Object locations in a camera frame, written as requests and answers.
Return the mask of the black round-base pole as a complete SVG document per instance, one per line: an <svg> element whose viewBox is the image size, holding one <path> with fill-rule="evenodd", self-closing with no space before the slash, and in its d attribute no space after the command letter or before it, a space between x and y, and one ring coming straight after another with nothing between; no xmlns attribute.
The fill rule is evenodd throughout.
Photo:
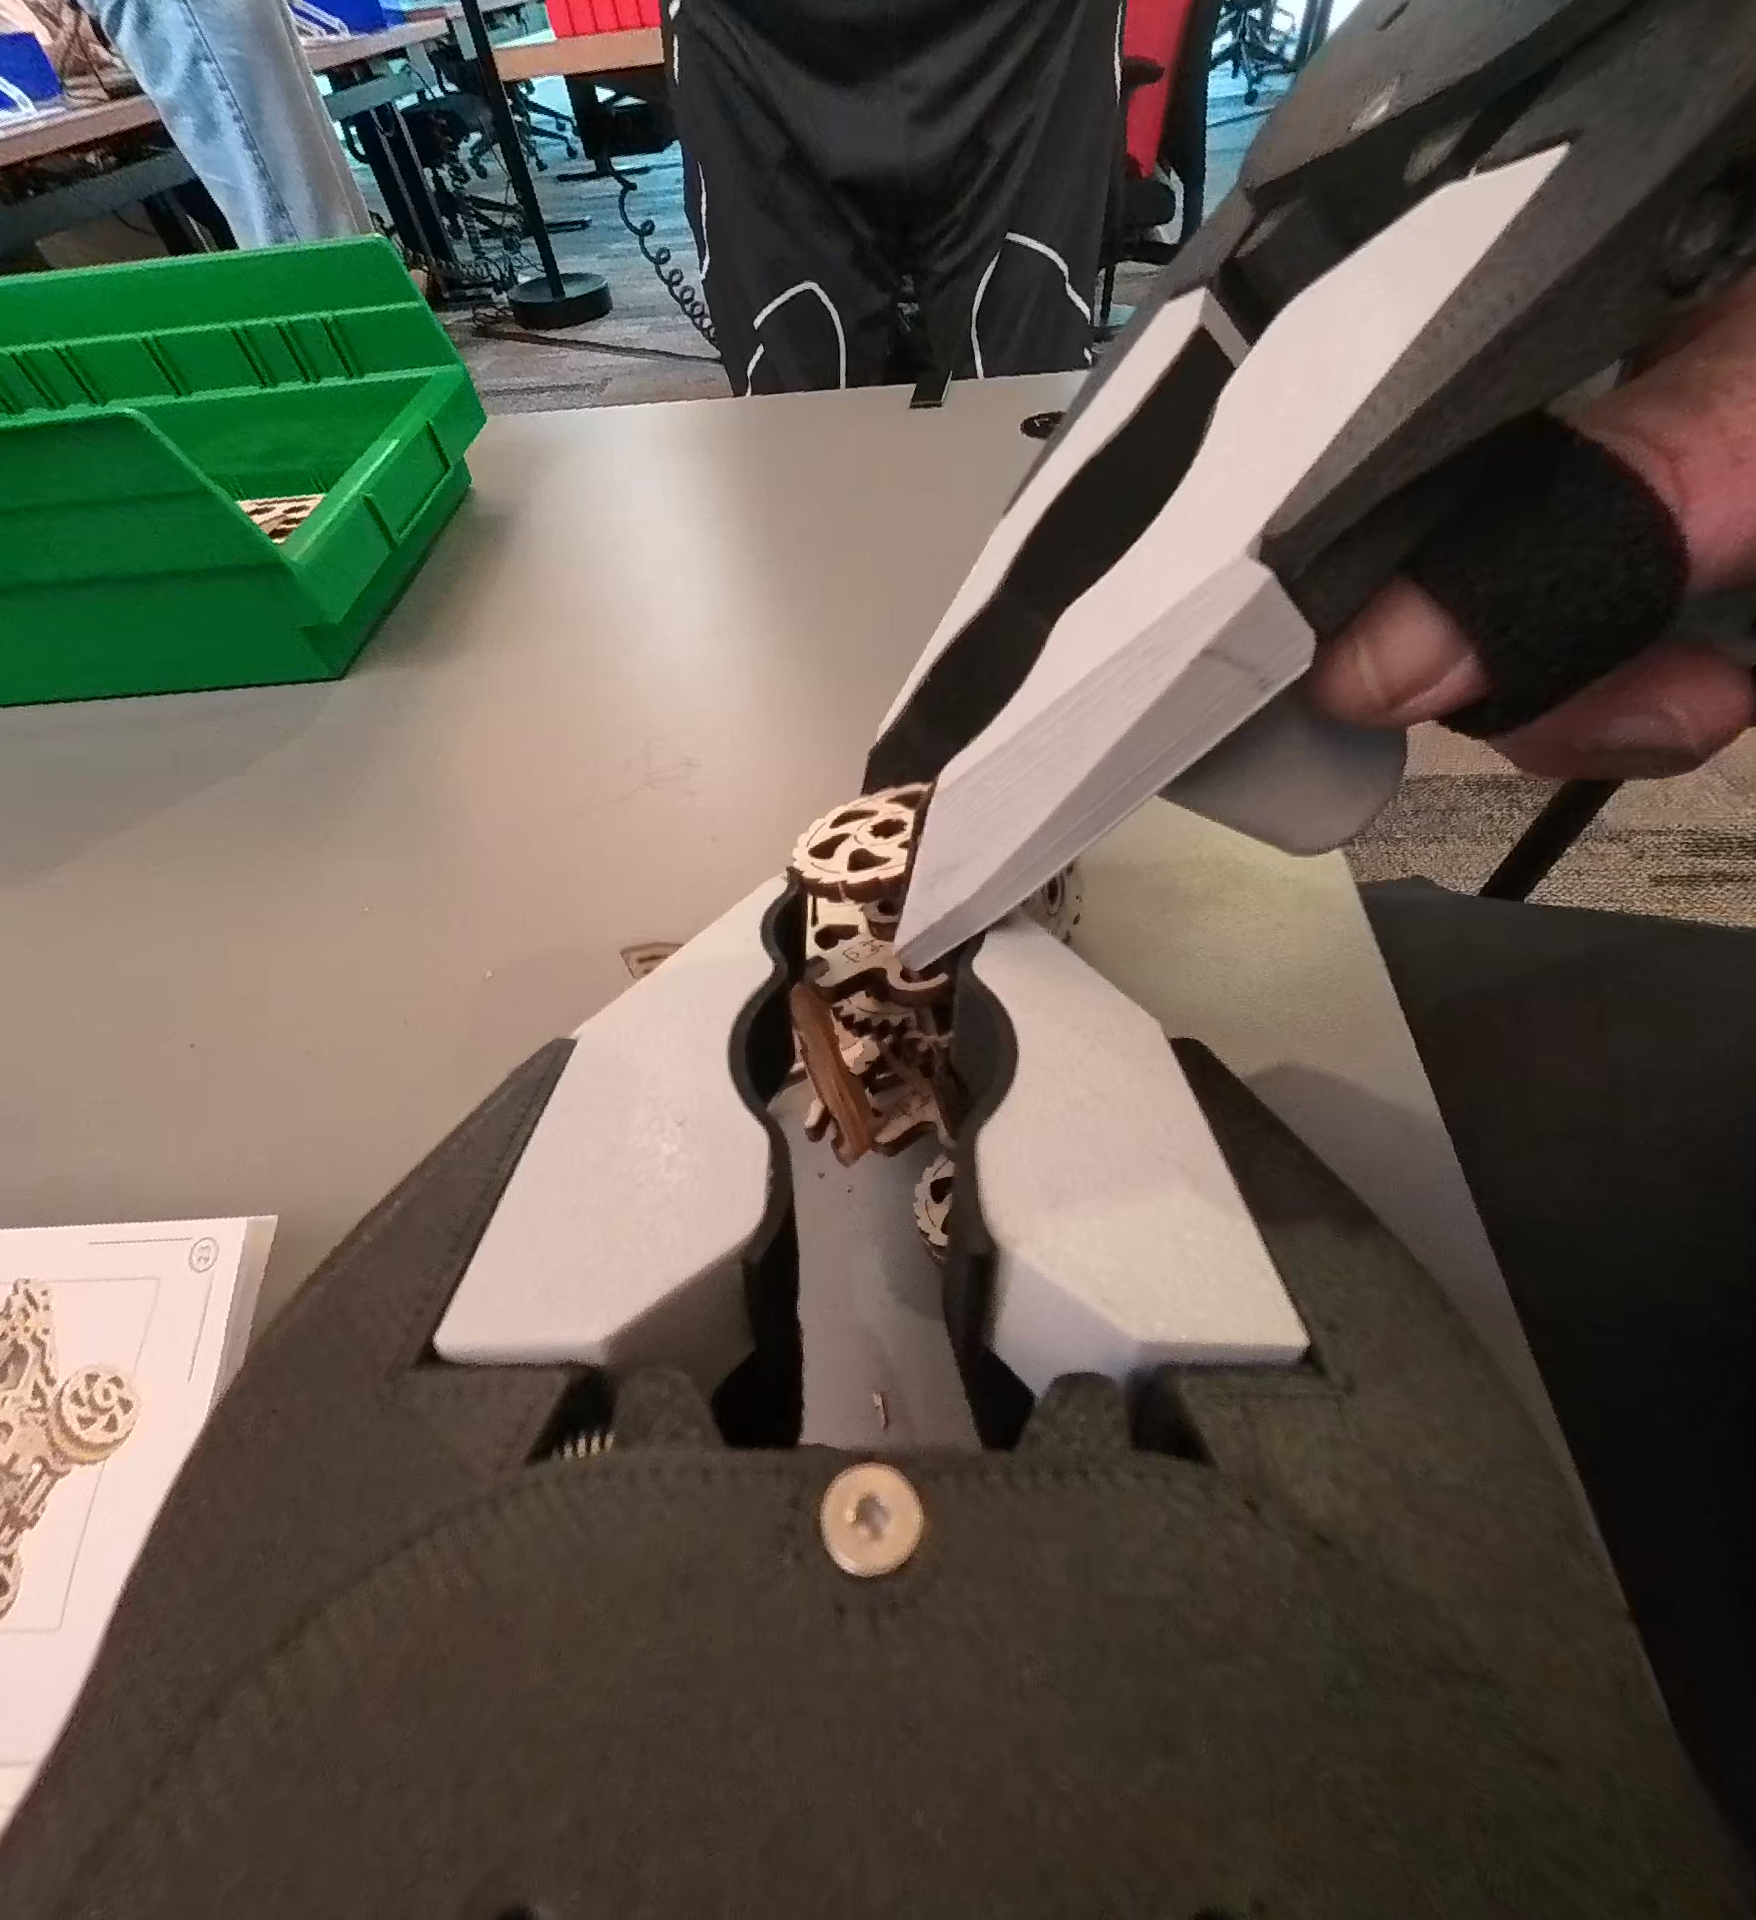
<svg viewBox="0 0 1756 1920"><path fill-rule="evenodd" d="M541 263L541 272L517 279L505 295L505 307L520 327L532 331L562 331L594 323L610 312L610 291L603 276L588 272L566 273L554 255L553 232L536 199L528 162L517 140L505 84L492 52L480 1L462 1L459 12L474 43L474 63L480 90L489 108L492 129L505 170L512 202L520 215L523 237Z"/></svg>

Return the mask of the green plastic bin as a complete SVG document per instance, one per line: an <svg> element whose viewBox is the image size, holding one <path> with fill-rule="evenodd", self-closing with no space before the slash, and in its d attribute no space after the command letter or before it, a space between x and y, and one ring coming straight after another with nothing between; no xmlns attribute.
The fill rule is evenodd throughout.
<svg viewBox="0 0 1756 1920"><path fill-rule="evenodd" d="M381 236L0 279L0 707L344 676L483 422Z"/></svg>

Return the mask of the wooden buggy model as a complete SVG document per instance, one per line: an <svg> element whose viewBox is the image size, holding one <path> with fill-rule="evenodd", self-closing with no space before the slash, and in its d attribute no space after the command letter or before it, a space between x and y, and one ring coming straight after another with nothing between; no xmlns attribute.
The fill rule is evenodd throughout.
<svg viewBox="0 0 1756 1920"><path fill-rule="evenodd" d="M895 1158L921 1139L956 1164L968 1092L956 1067L958 963L914 967L898 946L904 896L817 900L794 886L800 925L794 1076L802 1131L842 1166Z"/></svg>

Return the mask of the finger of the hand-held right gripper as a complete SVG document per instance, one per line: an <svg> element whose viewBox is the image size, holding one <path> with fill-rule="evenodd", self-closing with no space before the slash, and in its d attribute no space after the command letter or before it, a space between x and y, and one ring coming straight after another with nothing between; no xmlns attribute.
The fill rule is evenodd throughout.
<svg viewBox="0 0 1756 1920"><path fill-rule="evenodd" d="M1247 354L1191 291L1137 315L1059 420L867 755L867 793L927 783L1005 707L1059 617L1151 526Z"/></svg>
<svg viewBox="0 0 1756 1920"><path fill-rule="evenodd" d="M908 965L1005 916L1301 677L1317 638L1260 560L1273 515L1562 154L1443 186L1269 323L1164 510L935 780L896 930Z"/></svg>

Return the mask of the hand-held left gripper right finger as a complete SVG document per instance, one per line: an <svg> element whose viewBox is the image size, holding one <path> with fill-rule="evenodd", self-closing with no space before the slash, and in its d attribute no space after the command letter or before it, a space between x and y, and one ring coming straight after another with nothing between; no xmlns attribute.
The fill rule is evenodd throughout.
<svg viewBox="0 0 1756 1920"><path fill-rule="evenodd" d="M1162 1025L1023 916L960 962L949 1339L978 1437L1066 1377L1291 1368L1308 1331Z"/></svg>

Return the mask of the person's black clothing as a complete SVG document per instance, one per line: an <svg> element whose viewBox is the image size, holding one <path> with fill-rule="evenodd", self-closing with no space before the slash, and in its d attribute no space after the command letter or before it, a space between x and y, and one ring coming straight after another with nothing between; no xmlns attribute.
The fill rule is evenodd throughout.
<svg viewBox="0 0 1756 1920"><path fill-rule="evenodd" d="M1681 1743L1756 1872L1756 930L1364 889Z"/></svg>

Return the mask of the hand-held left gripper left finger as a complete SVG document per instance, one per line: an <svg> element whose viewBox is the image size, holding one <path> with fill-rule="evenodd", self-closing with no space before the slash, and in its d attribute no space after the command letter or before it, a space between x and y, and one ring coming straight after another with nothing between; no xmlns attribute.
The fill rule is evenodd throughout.
<svg viewBox="0 0 1756 1920"><path fill-rule="evenodd" d="M672 1368L739 1445L802 1423L791 1150L794 884L772 880L573 1034L433 1333L462 1365Z"/></svg>

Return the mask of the black office chair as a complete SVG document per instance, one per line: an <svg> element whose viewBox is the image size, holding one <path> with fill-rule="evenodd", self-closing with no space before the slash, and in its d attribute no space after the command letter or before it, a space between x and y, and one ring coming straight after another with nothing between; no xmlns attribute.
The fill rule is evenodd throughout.
<svg viewBox="0 0 1756 1920"><path fill-rule="evenodd" d="M489 180L485 160L498 140L489 108L476 94L427 94L410 104L379 108L391 124L392 149L406 149L426 186L430 205L450 241L465 252L482 244L509 249L523 237L523 222L505 187L476 192Z"/></svg>

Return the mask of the wooden workbench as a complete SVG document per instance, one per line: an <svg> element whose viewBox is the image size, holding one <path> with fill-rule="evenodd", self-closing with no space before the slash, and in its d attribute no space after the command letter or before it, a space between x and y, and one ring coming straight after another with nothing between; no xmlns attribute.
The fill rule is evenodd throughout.
<svg viewBox="0 0 1756 1920"><path fill-rule="evenodd" d="M667 98L667 45L659 24L558 34L489 45L507 84L560 79L569 115L588 165L554 174L564 183L610 180L624 160L648 160L673 145Z"/></svg>

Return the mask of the instruction booklet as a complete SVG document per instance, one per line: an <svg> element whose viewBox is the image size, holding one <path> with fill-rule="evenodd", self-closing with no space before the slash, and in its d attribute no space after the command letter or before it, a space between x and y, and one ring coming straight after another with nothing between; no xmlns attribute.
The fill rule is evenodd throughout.
<svg viewBox="0 0 1756 1920"><path fill-rule="evenodd" d="M242 1361L274 1227L0 1229L0 1833Z"/></svg>

